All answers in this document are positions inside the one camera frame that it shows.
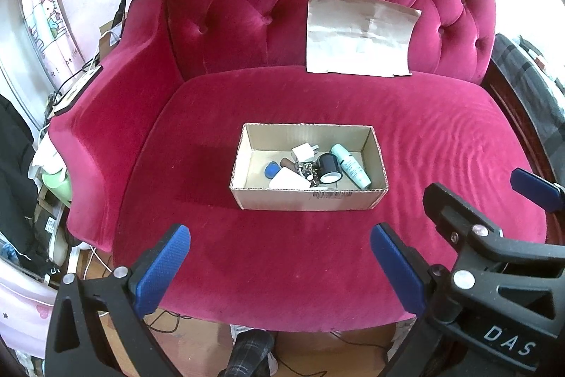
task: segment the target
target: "white lettering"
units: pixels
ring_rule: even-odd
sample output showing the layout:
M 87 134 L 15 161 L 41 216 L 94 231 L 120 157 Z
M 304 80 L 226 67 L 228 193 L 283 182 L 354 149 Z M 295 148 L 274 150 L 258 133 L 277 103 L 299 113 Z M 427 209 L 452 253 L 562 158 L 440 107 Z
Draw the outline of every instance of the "white lettering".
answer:
M 506 342 L 504 342 L 501 347 L 508 347 L 512 350 L 512 348 L 514 348 L 514 345 L 516 345 L 516 342 L 518 341 L 518 336 L 514 336 L 513 338 L 511 338 L 510 340 L 507 340 Z
M 529 353 L 531 352 L 531 348 L 535 346 L 536 346 L 535 342 L 528 342 L 527 344 L 524 345 L 524 349 L 520 350 L 518 354 L 521 356 L 529 355 Z
M 495 332 L 496 335 L 494 337 L 491 337 L 491 334 L 493 332 Z M 492 328 L 490 328 L 490 331 L 487 332 L 487 334 L 483 338 L 487 339 L 490 342 L 493 342 L 500 337 L 500 334 L 502 334 L 501 328 L 499 328 L 498 326 L 493 326 Z

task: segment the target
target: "sofa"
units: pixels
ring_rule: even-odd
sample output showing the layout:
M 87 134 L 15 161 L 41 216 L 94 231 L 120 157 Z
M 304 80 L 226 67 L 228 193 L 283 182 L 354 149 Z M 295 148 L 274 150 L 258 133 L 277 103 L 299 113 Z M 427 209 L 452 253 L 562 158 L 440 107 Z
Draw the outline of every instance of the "sofa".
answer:
M 75 237 L 129 265 L 171 224 L 189 227 L 164 308 L 278 331 L 407 318 L 369 231 L 387 222 L 428 262 L 451 267 L 456 253 L 422 206 L 435 181 L 505 236 L 545 240 L 544 213 L 510 187 L 526 155 L 480 86 L 495 1 L 386 0 L 422 11 L 412 76 L 390 79 L 307 73 L 307 1 L 133 0 L 103 71 L 51 122 Z M 372 125 L 390 189 L 372 210 L 241 210 L 228 185 L 244 123 Z

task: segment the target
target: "blue round object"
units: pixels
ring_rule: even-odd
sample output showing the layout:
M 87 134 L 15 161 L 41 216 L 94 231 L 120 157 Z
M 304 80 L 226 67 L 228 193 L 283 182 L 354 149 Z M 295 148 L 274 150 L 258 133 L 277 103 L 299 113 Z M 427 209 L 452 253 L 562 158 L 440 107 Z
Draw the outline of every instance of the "blue round object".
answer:
M 275 161 L 269 163 L 265 168 L 265 176 L 267 179 L 273 179 L 275 175 L 280 171 L 281 167 Z

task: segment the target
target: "dark wood panel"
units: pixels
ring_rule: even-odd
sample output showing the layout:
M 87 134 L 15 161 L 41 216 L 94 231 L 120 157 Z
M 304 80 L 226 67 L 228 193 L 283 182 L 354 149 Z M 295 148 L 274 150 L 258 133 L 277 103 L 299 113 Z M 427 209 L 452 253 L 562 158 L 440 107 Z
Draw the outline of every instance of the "dark wood panel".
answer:
M 487 74 L 481 86 L 488 91 L 508 119 L 524 149 L 529 164 L 532 167 L 532 172 L 547 179 L 549 182 L 556 182 L 549 159 L 545 155 L 543 145 L 532 120 L 514 93 L 513 88 L 492 60 L 489 63 Z M 565 230 L 565 213 L 546 214 L 546 217 L 547 243 L 562 245 L 563 232 Z

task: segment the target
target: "blue gripper pad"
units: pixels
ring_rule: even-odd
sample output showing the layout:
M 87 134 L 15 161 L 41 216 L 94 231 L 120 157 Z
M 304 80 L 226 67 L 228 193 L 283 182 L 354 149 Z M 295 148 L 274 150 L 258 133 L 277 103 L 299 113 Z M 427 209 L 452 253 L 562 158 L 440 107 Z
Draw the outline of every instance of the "blue gripper pad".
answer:
M 408 249 L 399 239 L 398 242 Z M 404 309 L 417 317 L 423 314 L 427 303 L 424 283 L 381 225 L 371 230 L 371 250 Z
M 512 171 L 510 185 L 520 195 L 548 213 L 555 213 L 565 208 L 565 201 L 559 187 L 522 168 Z
M 176 224 L 138 259 L 128 287 L 134 295 L 133 309 L 140 318 L 157 309 L 189 249 L 189 230 Z

